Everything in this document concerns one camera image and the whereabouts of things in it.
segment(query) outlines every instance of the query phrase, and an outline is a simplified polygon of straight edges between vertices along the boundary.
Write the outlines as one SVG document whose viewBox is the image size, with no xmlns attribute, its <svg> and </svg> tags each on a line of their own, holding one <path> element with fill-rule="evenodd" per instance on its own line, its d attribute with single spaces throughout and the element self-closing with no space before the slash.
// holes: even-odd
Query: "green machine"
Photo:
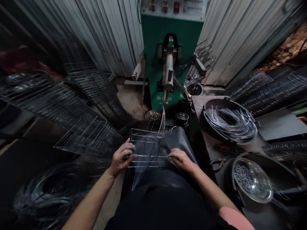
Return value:
<svg viewBox="0 0 307 230">
<path fill-rule="evenodd" d="M 153 110 L 177 105 L 181 90 L 173 73 L 193 57 L 205 20 L 207 0 L 143 0 L 141 19 L 146 71 Z M 184 84 L 190 64 L 176 78 Z"/>
</svg>

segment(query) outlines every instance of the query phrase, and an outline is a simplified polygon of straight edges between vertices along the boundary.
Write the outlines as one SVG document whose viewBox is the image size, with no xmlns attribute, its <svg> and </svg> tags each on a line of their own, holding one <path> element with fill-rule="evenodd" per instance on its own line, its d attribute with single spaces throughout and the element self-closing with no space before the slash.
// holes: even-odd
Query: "pink sleeve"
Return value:
<svg viewBox="0 0 307 230">
<path fill-rule="evenodd" d="M 221 207 L 219 215 L 238 230 L 255 230 L 244 215 L 229 207 Z"/>
</svg>

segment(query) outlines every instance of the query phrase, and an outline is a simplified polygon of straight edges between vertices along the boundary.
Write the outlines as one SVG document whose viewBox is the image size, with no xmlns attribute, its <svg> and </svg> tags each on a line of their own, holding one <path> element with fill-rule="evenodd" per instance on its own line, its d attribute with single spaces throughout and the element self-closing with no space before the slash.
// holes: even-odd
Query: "control panel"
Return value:
<svg viewBox="0 0 307 230">
<path fill-rule="evenodd" d="M 208 0 L 142 0 L 141 14 L 205 21 Z"/>
</svg>

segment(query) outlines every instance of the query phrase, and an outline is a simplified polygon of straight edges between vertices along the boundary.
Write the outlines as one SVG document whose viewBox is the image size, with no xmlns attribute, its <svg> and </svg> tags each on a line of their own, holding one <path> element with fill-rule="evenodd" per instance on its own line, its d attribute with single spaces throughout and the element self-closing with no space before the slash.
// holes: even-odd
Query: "pliers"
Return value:
<svg viewBox="0 0 307 230">
<path fill-rule="evenodd" d="M 222 168 L 222 166 L 225 163 L 225 161 L 227 161 L 228 158 L 229 158 L 229 156 L 228 157 L 224 157 L 223 159 L 220 158 L 220 159 L 212 160 L 210 162 L 210 166 L 212 166 L 213 164 L 217 164 L 217 163 L 220 164 L 217 168 L 213 168 L 212 167 L 212 170 L 215 171 L 215 172 L 219 171 Z"/>
</svg>

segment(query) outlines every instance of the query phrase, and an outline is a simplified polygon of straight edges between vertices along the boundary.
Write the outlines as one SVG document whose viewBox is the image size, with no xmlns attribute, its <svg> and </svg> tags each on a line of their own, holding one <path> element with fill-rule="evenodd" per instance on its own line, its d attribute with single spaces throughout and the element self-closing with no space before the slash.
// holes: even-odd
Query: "forearm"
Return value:
<svg viewBox="0 0 307 230">
<path fill-rule="evenodd" d="M 62 230 L 92 230 L 101 206 L 114 182 L 107 169 L 70 216 Z"/>
<path fill-rule="evenodd" d="M 240 212 L 226 194 L 200 169 L 198 165 L 190 172 L 197 181 L 203 193 L 211 200 L 219 210 L 221 207 L 229 207 Z"/>
</svg>

